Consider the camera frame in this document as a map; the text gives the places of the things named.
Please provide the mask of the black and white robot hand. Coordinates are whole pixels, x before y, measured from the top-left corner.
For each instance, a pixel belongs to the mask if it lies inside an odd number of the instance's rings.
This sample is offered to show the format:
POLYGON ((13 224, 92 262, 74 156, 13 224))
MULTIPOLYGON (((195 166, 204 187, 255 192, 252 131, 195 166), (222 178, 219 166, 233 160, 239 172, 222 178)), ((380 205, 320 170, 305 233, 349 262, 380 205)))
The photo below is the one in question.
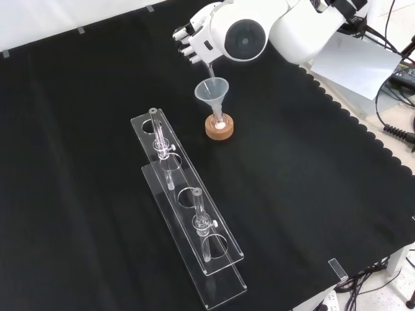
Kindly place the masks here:
POLYGON ((211 35, 211 20, 221 2, 214 2, 199 10, 187 24, 178 27, 172 34, 179 43, 179 53, 191 64, 203 62, 209 65, 223 53, 216 47, 211 35))

